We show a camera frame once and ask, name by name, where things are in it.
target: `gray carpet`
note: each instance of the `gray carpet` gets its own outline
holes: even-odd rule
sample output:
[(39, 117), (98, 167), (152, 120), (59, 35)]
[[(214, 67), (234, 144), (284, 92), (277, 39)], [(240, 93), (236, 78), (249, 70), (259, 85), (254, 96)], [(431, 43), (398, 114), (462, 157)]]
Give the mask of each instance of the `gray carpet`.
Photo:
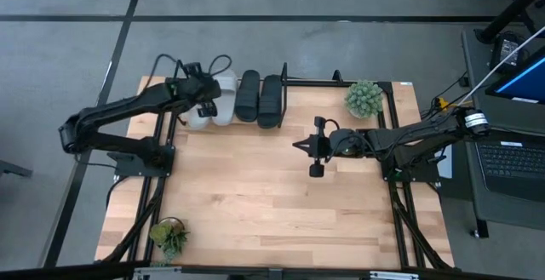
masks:
[[(140, 0), (137, 14), (373, 14), (493, 15), (509, 0)], [(124, 14), (129, 0), (0, 0), (0, 14)], [(538, 26), (543, 12), (530, 9)], [(34, 170), (31, 179), (0, 179), (0, 270), (38, 263), (73, 161), (56, 129), (92, 106), (100, 91), (121, 23), (0, 22), (0, 159)], [(135, 93), (154, 57), (169, 53), (207, 66), (218, 54), (233, 58), (241, 75), (256, 69), (290, 76), (410, 81), (421, 109), (464, 71), (458, 24), (354, 23), (133, 23), (109, 101)], [(158, 74), (169, 75), (164, 62)], [(463, 92), (455, 86), (447, 99)], [(128, 122), (106, 132), (124, 134)], [(96, 152), (92, 161), (109, 162)], [(89, 263), (102, 226), (111, 169), (89, 168), (60, 265)], [(465, 271), (539, 278), (545, 233), (490, 224), (489, 240), (468, 235), (471, 203), (444, 200), (456, 266)]]

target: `small plant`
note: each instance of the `small plant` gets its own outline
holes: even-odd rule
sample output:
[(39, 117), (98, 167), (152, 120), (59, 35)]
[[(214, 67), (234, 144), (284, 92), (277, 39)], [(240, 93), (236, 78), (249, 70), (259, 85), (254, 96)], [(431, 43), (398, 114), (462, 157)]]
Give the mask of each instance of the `small plant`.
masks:
[(348, 88), (345, 106), (358, 118), (376, 115), (382, 111), (382, 89), (371, 81), (358, 81)]
[(164, 255), (164, 261), (159, 265), (168, 265), (178, 254), (181, 254), (188, 233), (181, 220), (174, 217), (165, 218), (153, 225), (150, 238)]

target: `white slipper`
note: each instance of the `white slipper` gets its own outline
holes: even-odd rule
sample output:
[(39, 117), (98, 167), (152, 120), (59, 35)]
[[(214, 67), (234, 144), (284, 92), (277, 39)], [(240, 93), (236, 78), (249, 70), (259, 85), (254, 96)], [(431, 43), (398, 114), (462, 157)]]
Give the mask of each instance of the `white slipper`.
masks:
[(210, 117), (200, 117), (198, 115), (198, 109), (201, 108), (201, 105), (196, 105), (191, 110), (181, 114), (182, 117), (185, 118), (187, 121), (187, 127), (191, 130), (200, 130), (206, 128), (206, 125), (208, 125), (208, 122), (210, 121)]
[(235, 97), (238, 89), (237, 75), (228, 69), (215, 75), (214, 79), (220, 83), (221, 96), (214, 99), (218, 115), (212, 117), (212, 120), (218, 126), (227, 126), (232, 122), (235, 113)]

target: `blue screen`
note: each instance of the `blue screen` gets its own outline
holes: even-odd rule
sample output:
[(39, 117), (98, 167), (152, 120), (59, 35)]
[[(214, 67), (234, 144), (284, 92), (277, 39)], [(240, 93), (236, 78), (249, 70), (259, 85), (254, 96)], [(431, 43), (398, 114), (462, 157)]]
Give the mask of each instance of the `blue screen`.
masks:
[(522, 71), (496, 93), (529, 100), (545, 101), (545, 58)]

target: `wooden tabletop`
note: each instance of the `wooden tabletop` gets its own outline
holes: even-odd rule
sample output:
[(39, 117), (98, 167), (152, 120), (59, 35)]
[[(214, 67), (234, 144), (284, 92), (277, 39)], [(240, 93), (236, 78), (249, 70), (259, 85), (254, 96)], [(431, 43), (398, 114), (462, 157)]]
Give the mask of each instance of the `wooden tabletop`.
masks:
[[(163, 77), (154, 77), (152, 83), (162, 81)], [(315, 132), (315, 116), (333, 118), (342, 128), (378, 128), (376, 118), (361, 120), (347, 112), (346, 90), (288, 87), (288, 110), (281, 129), (260, 129), (256, 123), (236, 118), (229, 126), (210, 123), (200, 131), (178, 124), (175, 165), (167, 179), (160, 219), (177, 217), (191, 233), (183, 255), (173, 264), (400, 268), (380, 164), (374, 159), (333, 158), (325, 165), (323, 178), (311, 178), (312, 159), (291, 145)], [(393, 83), (393, 92), (399, 124), (418, 122), (412, 84)], [(384, 109), (391, 126), (386, 100)], [(156, 117), (133, 117), (128, 136), (153, 134)], [(133, 225), (142, 181), (129, 178), (113, 191), (96, 259), (110, 254)], [(452, 265), (437, 195), (425, 184), (411, 185), (422, 233)], [(142, 232), (138, 258), (143, 256), (147, 228)], [(415, 264), (406, 228), (405, 239), (410, 262)], [(156, 247), (152, 259), (162, 258)]]

